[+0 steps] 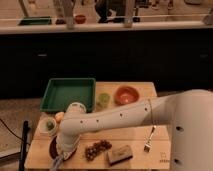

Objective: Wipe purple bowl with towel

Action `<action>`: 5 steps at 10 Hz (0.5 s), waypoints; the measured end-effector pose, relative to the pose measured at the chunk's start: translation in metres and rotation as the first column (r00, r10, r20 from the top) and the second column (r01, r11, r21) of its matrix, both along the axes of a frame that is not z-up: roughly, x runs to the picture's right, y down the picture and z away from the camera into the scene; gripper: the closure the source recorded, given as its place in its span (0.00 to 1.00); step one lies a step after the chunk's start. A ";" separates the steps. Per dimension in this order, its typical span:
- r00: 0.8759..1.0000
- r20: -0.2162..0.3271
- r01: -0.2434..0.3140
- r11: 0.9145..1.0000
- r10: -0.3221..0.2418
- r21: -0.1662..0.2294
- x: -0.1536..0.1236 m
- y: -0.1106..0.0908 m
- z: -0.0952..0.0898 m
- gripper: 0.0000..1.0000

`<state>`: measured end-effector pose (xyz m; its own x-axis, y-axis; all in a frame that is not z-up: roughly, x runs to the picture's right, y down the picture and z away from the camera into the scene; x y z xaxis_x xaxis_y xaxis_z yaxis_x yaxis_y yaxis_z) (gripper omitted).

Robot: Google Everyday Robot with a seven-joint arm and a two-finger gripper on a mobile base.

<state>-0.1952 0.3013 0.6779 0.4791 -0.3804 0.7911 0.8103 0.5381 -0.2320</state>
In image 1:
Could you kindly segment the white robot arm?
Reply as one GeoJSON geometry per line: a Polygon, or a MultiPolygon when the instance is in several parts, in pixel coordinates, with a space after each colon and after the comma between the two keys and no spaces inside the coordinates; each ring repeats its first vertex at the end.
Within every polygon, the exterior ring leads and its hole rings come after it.
{"type": "Polygon", "coordinates": [[[73,102],[60,122],[56,149],[60,154],[74,152],[87,132],[167,124],[172,127],[170,171],[213,171],[213,93],[201,89],[92,114],[73,102]]]}

